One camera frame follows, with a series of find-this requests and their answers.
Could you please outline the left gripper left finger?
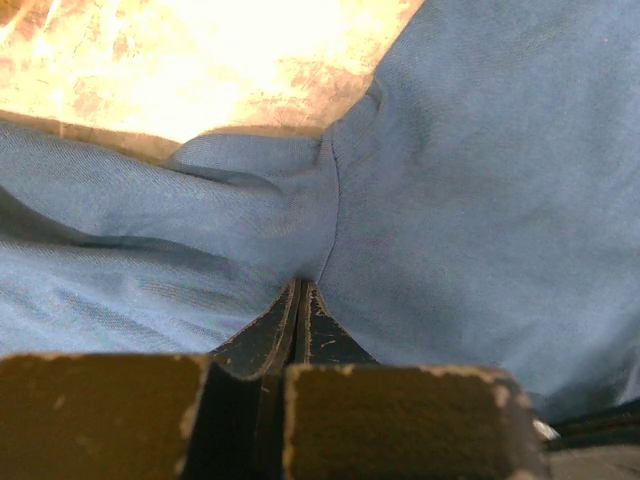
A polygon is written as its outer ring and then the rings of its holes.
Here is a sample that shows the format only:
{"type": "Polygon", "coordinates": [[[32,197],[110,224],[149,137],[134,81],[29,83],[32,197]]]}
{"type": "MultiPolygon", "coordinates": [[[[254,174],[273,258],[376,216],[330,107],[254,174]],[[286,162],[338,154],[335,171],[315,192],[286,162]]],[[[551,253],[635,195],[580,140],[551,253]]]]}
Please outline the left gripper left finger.
{"type": "Polygon", "coordinates": [[[5,479],[277,479],[300,284],[216,350],[1,361],[5,479]]]}

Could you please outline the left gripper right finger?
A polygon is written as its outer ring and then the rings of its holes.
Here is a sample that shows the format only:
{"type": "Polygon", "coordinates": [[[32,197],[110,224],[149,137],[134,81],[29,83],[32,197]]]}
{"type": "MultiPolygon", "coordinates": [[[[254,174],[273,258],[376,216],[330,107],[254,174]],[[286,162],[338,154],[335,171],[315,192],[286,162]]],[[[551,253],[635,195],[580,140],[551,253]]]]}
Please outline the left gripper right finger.
{"type": "Polygon", "coordinates": [[[284,376],[287,479],[546,479],[531,402],[508,372],[381,365],[304,283],[284,376]]]}

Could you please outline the blue t-shirt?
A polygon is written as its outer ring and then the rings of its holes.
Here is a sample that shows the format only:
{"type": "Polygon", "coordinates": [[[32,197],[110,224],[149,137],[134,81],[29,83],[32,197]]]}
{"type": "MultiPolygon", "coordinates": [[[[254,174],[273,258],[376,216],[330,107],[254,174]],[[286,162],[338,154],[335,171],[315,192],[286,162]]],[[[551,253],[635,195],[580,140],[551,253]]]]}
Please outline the blue t-shirt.
{"type": "Polygon", "coordinates": [[[639,5],[428,1],[319,138],[1,126],[1,350],[208,352],[290,279],[375,358],[639,396],[639,5]]]}

